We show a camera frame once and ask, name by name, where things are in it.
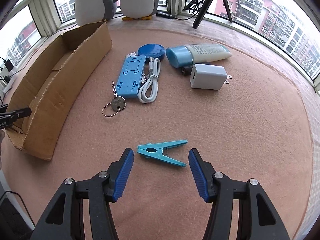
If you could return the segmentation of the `silver key with ring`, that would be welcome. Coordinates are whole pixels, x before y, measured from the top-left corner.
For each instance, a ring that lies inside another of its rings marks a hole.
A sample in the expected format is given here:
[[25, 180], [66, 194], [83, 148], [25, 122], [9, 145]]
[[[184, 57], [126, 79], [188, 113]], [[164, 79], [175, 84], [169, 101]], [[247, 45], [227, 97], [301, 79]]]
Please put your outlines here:
[[[113, 99], [111, 100], [111, 102], [109, 102], [108, 104], [106, 104], [102, 110], [101, 113], [104, 117], [106, 118], [112, 118], [115, 115], [117, 115], [119, 112], [121, 112], [122, 110], [125, 109], [126, 107], [126, 101], [122, 96], [119, 96], [116, 90], [116, 85], [115, 83], [112, 81], [112, 91], [113, 91]], [[113, 114], [106, 114], [105, 111], [108, 107], [111, 107], [111, 109], [114, 111]]]

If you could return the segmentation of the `teal plastic clothespin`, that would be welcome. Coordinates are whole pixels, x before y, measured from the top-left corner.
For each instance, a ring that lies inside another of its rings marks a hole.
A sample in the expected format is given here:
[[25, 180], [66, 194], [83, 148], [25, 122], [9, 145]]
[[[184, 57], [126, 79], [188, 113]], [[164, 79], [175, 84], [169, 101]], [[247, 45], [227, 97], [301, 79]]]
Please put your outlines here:
[[175, 165], [178, 167], [186, 167], [185, 163], [165, 155], [164, 150], [180, 147], [187, 143], [188, 143], [187, 140], [167, 141], [167, 142], [159, 142], [155, 144], [148, 143], [145, 145], [138, 145], [137, 153], [143, 155], [146, 158], [159, 160], [164, 163]]

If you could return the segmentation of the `blue plastic phone stand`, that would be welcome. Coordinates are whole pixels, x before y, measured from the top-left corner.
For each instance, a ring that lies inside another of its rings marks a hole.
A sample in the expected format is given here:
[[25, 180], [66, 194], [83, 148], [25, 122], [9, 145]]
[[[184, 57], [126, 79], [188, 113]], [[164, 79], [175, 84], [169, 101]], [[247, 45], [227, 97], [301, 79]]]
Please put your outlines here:
[[116, 84], [119, 96], [125, 99], [138, 98], [145, 61], [145, 55], [130, 56], [125, 59]]

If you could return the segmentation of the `white USB wall charger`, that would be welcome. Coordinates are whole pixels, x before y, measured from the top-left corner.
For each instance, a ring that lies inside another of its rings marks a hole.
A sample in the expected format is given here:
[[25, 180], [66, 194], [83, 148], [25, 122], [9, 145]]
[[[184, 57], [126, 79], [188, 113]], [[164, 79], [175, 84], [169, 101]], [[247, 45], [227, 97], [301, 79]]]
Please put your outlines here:
[[220, 90], [224, 84], [229, 84], [231, 78], [223, 66], [195, 63], [190, 74], [190, 85], [192, 89]]

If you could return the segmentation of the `round blue disc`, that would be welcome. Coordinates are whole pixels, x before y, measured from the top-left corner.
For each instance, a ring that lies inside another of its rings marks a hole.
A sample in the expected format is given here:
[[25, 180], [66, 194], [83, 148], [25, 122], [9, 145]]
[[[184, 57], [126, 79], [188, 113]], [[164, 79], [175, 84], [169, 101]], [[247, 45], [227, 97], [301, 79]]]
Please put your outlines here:
[[165, 48], [160, 44], [145, 44], [137, 50], [137, 55], [144, 55], [146, 62], [149, 62], [150, 58], [163, 60], [165, 57]]

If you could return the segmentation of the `white tube with blue cap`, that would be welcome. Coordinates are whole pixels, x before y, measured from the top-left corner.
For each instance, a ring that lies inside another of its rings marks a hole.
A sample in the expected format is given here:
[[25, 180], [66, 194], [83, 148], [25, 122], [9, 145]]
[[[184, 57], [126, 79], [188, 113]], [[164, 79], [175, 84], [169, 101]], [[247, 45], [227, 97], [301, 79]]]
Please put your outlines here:
[[169, 63], [175, 68], [191, 66], [194, 63], [214, 62], [232, 57], [223, 45], [216, 43], [187, 44], [166, 49]]

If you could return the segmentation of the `white power strip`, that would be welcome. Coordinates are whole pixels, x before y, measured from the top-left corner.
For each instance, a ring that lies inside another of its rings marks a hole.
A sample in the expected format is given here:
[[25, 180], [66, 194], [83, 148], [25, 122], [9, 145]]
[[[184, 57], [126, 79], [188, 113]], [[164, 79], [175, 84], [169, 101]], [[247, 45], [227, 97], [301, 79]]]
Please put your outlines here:
[[16, 72], [18, 71], [17, 67], [14, 67], [10, 72], [5, 65], [1, 66], [1, 92], [4, 94], [7, 92], [15, 82], [18, 77]]

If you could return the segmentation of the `brown cardboard box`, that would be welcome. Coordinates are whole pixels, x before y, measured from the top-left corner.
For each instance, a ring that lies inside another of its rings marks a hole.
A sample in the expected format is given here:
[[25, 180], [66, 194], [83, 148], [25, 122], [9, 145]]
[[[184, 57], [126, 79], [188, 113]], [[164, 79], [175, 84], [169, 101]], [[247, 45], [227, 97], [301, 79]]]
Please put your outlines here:
[[31, 114], [14, 122], [7, 135], [18, 150], [50, 161], [61, 129], [84, 84], [112, 48], [105, 21], [89, 23], [58, 36], [37, 57], [14, 91], [13, 112]]

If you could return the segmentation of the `black power adapter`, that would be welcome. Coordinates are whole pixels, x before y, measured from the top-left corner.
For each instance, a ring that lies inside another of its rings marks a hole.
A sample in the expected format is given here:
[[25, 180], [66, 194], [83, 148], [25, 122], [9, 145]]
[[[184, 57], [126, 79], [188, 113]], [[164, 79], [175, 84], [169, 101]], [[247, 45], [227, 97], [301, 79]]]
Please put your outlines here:
[[12, 62], [9, 59], [4, 60], [4, 65], [7, 68], [8, 72], [11, 72], [14, 68], [14, 65], [12, 64]]

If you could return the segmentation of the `large plush penguin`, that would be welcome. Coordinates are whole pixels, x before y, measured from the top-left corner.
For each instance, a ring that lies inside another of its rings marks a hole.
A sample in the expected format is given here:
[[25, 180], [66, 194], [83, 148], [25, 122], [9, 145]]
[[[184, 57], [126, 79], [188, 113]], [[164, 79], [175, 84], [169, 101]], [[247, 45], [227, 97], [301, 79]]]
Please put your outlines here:
[[75, 0], [74, 9], [77, 25], [83, 26], [112, 19], [117, 5], [113, 0]]

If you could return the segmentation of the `pink felt mat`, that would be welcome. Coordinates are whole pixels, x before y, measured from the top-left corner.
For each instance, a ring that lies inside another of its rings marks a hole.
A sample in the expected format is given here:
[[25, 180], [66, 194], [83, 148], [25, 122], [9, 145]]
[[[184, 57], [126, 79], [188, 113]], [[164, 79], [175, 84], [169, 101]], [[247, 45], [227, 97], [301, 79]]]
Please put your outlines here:
[[188, 77], [162, 62], [157, 99], [129, 100], [117, 115], [102, 112], [111, 101], [127, 53], [147, 43], [165, 47], [203, 43], [198, 35], [110, 27], [111, 51], [75, 101], [51, 161], [23, 153], [3, 141], [2, 170], [12, 191], [38, 220], [63, 180], [89, 179], [108, 168], [127, 147], [186, 139], [168, 155], [187, 162], [198, 149], [205, 161], [229, 178], [257, 179], [279, 212], [290, 237], [306, 213], [312, 177], [312, 135], [297, 86], [276, 68], [232, 50], [222, 62], [230, 82], [218, 90], [192, 89]]

